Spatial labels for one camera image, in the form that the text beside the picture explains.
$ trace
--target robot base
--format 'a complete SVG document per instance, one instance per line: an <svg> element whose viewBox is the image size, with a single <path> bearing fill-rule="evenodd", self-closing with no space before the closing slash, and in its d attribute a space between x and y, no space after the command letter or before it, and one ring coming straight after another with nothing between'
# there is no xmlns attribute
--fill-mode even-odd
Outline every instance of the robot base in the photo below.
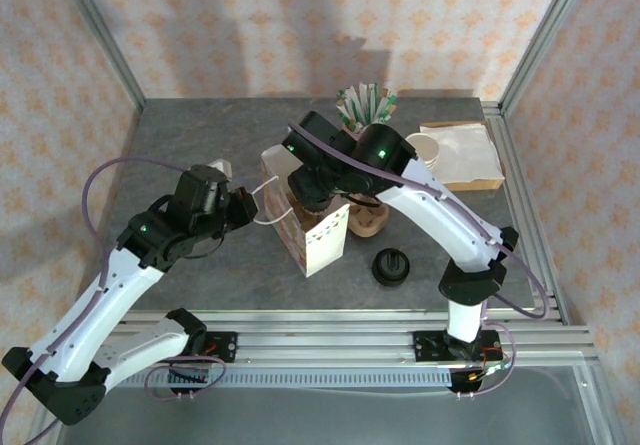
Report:
<svg viewBox="0 0 640 445"><path fill-rule="evenodd" d="M449 336L446 331L423 330L413 332L416 362L482 362L503 358L500 336L495 330L480 330L471 343Z"/></svg>
<svg viewBox="0 0 640 445"><path fill-rule="evenodd" d="M21 380L32 365L31 352L28 348L14 347L2 359L2 365ZM80 381L59 383L55 375L44 375L36 370L27 382L27 389L62 423L75 425L93 412L104 398L104 381L108 374L108 369L92 363Z"/></svg>

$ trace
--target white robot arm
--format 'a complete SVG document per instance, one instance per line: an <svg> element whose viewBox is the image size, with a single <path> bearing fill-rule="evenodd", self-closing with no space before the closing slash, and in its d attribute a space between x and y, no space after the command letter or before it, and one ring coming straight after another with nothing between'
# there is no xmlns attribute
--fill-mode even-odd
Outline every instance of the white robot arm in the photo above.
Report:
<svg viewBox="0 0 640 445"><path fill-rule="evenodd" d="M201 354L206 326L184 309L169 312L137 335L103 342L136 300L177 260L188 257L197 242L222 240L251 223L256 213L253 197L242 187L228 191L220 170L191 167L173 195L129 221L109 257L104 286L96 278L51 332L31 348L12 348L2 364L19 380L33 372L26 388L64 424L73 425L133 373L178 355ZM55 351L49 350L77 319L77 327L66 332Z"/></svg>
<svg viewBox="0 0 640 445"><path fill-rule="evenodd" d="M376 197L414 221L449 253L451 261L440 283L449 300L449 320L440 345L457 359L469 360L480 334L481 304L499 290L505 274L503 257L491 242L513 249L517 233L474 215L438 182L415 150L385 125L371 125L358 142L315 112L292 128L283 145L303 165L288 182L305 208L321 211L336 194ZM332 156L333 151L349 157L352 165ZM428 183L438 194L381 178L378 172ZM22 379L99 292L95 308L26 384L63 423L82 420L130 375L170 357L202 352L206 327L184 309L170 312L152 329L112 345L103 343L136 300L178 259L188 256L195 243L222 239L225 233L251 223L257 213L253 197L243 188L229 192L226 184L225 174L215 168L196 165L184 172L173 195L133 217L118 237L104 287L100 289L96 278L49 334L29 349L12 348L3 358L3 365ZM483 233L469 217L482 224Z"/></svg>

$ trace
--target white cup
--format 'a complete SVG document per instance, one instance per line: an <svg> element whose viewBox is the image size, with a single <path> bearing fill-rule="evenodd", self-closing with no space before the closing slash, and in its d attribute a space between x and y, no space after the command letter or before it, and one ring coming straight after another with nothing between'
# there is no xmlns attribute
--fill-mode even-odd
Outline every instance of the white cup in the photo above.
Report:
<svg viewBox="0 0 640 445"><path fill-rule="evenodd" d="M432 168L440 152L438 142L425 133L413 133L406 140L416 149L416 153L427 167Z"/></svg>

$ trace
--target cable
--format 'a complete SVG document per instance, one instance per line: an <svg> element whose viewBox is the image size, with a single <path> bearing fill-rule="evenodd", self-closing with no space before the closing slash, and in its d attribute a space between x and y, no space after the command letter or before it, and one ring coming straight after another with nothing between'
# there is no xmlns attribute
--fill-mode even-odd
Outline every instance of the cable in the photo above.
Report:
<svg viewBox="0 0 640 445"><path fill-rule="evenodd" d="M100 259L102 261L102 266L100 270L100 278L98 279L98 288L96 289L96 292L93 294L93 296L89 300L89 303L87 303L87 306L84 308L84 310L76 317L76 319L69 325L69 327L67 327L66 330L62 331L62 333L60 333L58 338L56 338L51 343L51 345L49 345L46 348L46 351L36 359L33 365L29 367L29 369L25 372L22 379L16 386L15 390L9 397L9 400L7 401L6 405L2 410L2 414L0 414L0 445L4 444L3 435L4 435L4 429L7 425L7 419L9 418L9 413L11 412L11 409L14 407L16 400L18 399L18 396L20 395L20 393L22 393L22 390L26 387L26 384L29 381L29 379L44 364L47 358L49 358L49 356L56 351L58 346L62 342L64 342L69 337L69 335L71 335L80 326L80 324L89 316L89 314L93 311L93 309L96 307L96 305L100 301L100 297L103 295L103 289L105 288L107 276L109 275L109 250L107 249L105 243L102 241L102 238L100 237L100 234L98 233L98 231L94 228L93 224L91 223L91 218L89 217L89 203L88 203L89 189L91 188L91 184L93 183L93 181L102 171L104 171L106 168L109 168L112 165L115 165L117 163L124 163L124 162L152 163L154 165L160 165L166 168L170 168L172 170L177 170L179 172L184 172L186 170L183 167L173 165L163 160L157 160L155 158L118 157L103 163L98 168L96 168L93 172L91 172L91 175L89 175L89 178L87 178L87 181L85 182L84 187L82 189L82 218L84 220L85 225L87 226L87 229L89 230L89 233L94 238L94 240L96 241L100 249ZM47 433L53 430L53 428L58 424L58 422L59 422L58 419L54 420L42 432L40 432L31 440L29 440L25 445L32 445L38 442L39 440L41 440Z"/></svg>
<svg viewBox="0 0 640 445"><path fill-rule="evenodd" d="M256 187L256 189L251 192L251 195L253 196L254 194L256 194L257 192L259 192L260 190L262 190L266 185L268 185L269 183L273 182L274 180L278 180L280 177L278 175L275 175L273 177L271 177L269 180L267 180L266 182L262 183L261 185L258 185ZM274 218L273 220L269 220L269 221L263 221L263 220L253 220L253 223L257 223L258 225L273 225L275 223L278 223L280 220L282 220L284 217L286 217L287 215L289 215L291 212L293 211L293 207L289 207L289 209L284 212L282 215L280 215L278 218Z"/></svg>
<svg viewBox="0 0 640 445"><path fill-rule="evenodd" d="M484 355L484 359L482 360L482 371L483 372L487 371L487 358L489 358L487 352L489 350L493 350L494 352L500 352L501 354L506 355L506 353L504 353L501 348L496 348L496 347L483 348L482 349L482 352L483 352L483 355Z"/></svg>
<svg viewBox="0 0 640 445"><path fill-rule="evenodd" d="M170 195L170 194L161 196L159 199L157 199L155 202L153 202L149 206L149 210L153 210L154 212L157 212L158 210L160 210L160 208L162 208L162 206L165 203L168 203L169 200L171 200L172 197L173 197L173 195Z"/></svg>
<svg viewBox="0 0 640 445"><path fill-rule="evenodd" d="M547 291L546 291L544 285L542 285L542 283L540 282L540 280L538 280L538 277L536 277L535 274L531 271L529 266L526 263L524 263L524 261L520 257L518 257L515 253L513 253L507 247L505 247L501 243L497 243L495 241L495 239L489 234L489 232L487 232L487 230L485 230L485 228L476 220L476 218L469 211L467 211L465 209L465 207L463 207L462 205L457 203L455 200L447 200L447 195L446 195L445 192L442 192L440 190L436 190L435 188L430 187L427 184L419 183L419 182L416 182L414 180L410 180L408 178L401 177L401 176L393 174L393 173L385 172L384 170L379 170L377 168L371 167L370 165L367 165L365 163L359 162L359 161L357 161L357 160L355 160L355 159L353 159L353 158L351 158L351 157L339 152L338 150L336 150L335 148L331 147L330 145L327 145L322 140L314 137L311 133L306 131L304 128L302 128L298 124L289 122L289 127L293 131L299 133L304 139L306 139L307 141L309 141L310 143L312 143L313 145L318 147L323 152L331 155L334 158L337 158L338 160L341 160L342 162L346 163L347 165L351 165L352 167L357 168L359 170L362 170L363 172L370 173L372 175L376 175L376 176L378 176L380 178L384 178L385 180L389 180L389 181L392 181L392 182L395 182L395 183L398 183L398 184L401 184L401 185L406 185L408 187L411 187L413 189L418 190L419 192L424 192L427 195L433 197L435 200L446 201L446 203L448 203L451 208L453 208L460 215L462 215L469 222L469 224L480 234L480 236L482 238L484 238L485 243L487 245L493 245L493 246L497 247L508 258L514 259L516 261L516 263L520 267L523 268L523 270L525 271L527 276L533 282L533 285L535 286L536 290L538 291L538 293L540 295L540 298L542 299L543 311L542 311L541 314L536 315L536 314L531 313L531 312L529 312L527 310L524 310L522 307L516 305L513 302L507 301L502 295L496 294L496 297L499 300L501 300L503 303L506 303L508 306L510 306L511 308L513 308L514 310L516 310L517 312L521 313L522 315L524 315L526 317L534 318L534 319L537 319L537 320L542 320L542 319L545 319L545 318L547 318L549 316L549 311L551 309L551 305L549 303L549 297L547 296Z"/></svg>
<svg viewBox="0 0 640 445"><path fill-rule="evenodd" d="M357 198L352 197L348 193L346 193L346 194L344 194L342 196L344 198L346 198L347 200L349 200L350 202L353 202L356 205L360 205L361 207L367 207L367 208L379 208L380 207L380 201L378 201L378 203L365 202L363 200L358 200Z"/></svg>
<svg viewBox="0 0 640 445"><path fill-rule="evenodd" d="M489 388L487 388L485 390L478 390L477 392L469 392L469 393L460 393L460 392L458 392L457 393L458 398L461 398L461 397L473 398L473 397L477 397L477 396L480 396L480 395L485 395L487 393L493 392L494 390L496 390L496 389L500 388L502 385L504 385L506 383L506 381L509 379L509 377L511 377L511 374L513 373L513 369L514 369L515 364L516 364L516 356L517 356L517 353L518 353L518 349L516 347L516 342L515 342L515 340L513 338L513 334L511 333L511 330L509 330L503 324L497 323L497 322L488 323L487 325L489 325L491 327L497 327L497 328L501 329L502 331L504 331L504 333L509 338L509 341L511 342L511 359L508 362L507 374L498 383L496 383L495 385L490 386ZM478 376L477 379L480 379L480 378L483 378L483 377L484 377L484 375Z"/></svg>
<svg viewBox="0 0 640 445"><path fill-rule="evenodd" d="M273 225L274 223L278 223L284 217L289 215L293 211L293 207L289 208L286 212L280 215L278 218L274 218L273 220L269 220L268 222L263 222L262 220L253 220L253 223L257 223L258 225Z"/></svg>
<svg viewBox="0 0 640 445"><path fill-rule="evenodd" d="M197 260L199 258L206 258L206 257L210 257L211 255L213 255L215 253L216 250L218 250L220 248L220 246L222 245L222 243L224 242L224 235L222 235L220 237L220 241L218 242L218 244L213 247L211 250L209 250L208 252L205 253L201 253L199 255L187 255L186 257L182 257L185 260Z"/></svg>
<svg viewBox="0 0 640 445"><path fill-rule="evenodd" d="M215 380L213 380L209 385L207 385L206 387L202 387L200 390L194 392L193 390L189 392L189 398L193 399L195 398L197 395L201 394L202 392L209 390L211 387L213 387L216 383L218 383L220 381L220 379L222 379L222 377L224 377L225 373L227 373L227 364L224 362L224 360L219 359L218 357L207 357L207 356L200 356L200 355L193 355L193 356L187 356L187 357L171 357L171 358L167 358L165 361L167 362L193 362L193 361L198 361L198 362L202 362L202 361L206 361L206 362L215 362L215 363L219 363L220 365L222 365L222 373L220 373L220 375L218 375L218 377L216 377ZM176 367L175 365L160 365L158 367L155 367L153 369L151 369L149 371L149 373L147 374L146 378L144 379L144 391L147 394L148 397L153 398L154 400L158 400L159 402L171 402L174 400L180 400L182 398L182 394L178 394L178 395L172 395L172 396L168 396L168 397L160 397L159 395L156 395L155 392L153 392L151 390L151 387L149 386L149 379L151 378L151 375L153 375L154 373L160 371L160 370L174 370L174 369L178 369L178 370L188 370L188 371L192 371L192 372L201 372L202 368L194 368L194 367Z"/></svg>

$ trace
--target orange patterned wall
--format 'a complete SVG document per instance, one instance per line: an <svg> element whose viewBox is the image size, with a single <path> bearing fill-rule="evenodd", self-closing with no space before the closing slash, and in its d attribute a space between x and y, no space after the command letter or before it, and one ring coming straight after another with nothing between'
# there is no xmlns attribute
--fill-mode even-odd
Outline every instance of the orange patterned wall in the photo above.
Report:
<svg viewBox="0 0 640 445"><path fill-rule="evenodd" d="M148 97L333 96L362 80L483 100L550 1L96 0Z"/></svg>
<svg viewBox="0 0 640 445"><path fill-rule="evenodd" d="M509 117L560 284L640 437L640 0L579 0Z"/></svg>
<svg viewBox="0 0 640 445"><path fill-rule="evenodd" d="M72 0L0 0L0 355L29 346L75 300L94 261L80 215L90 171L120 155L134 107ZM113 173L93 189L99 222ZM17 381L0 367L0 406ZM24 443L24 393L5 432Z"/></svg>

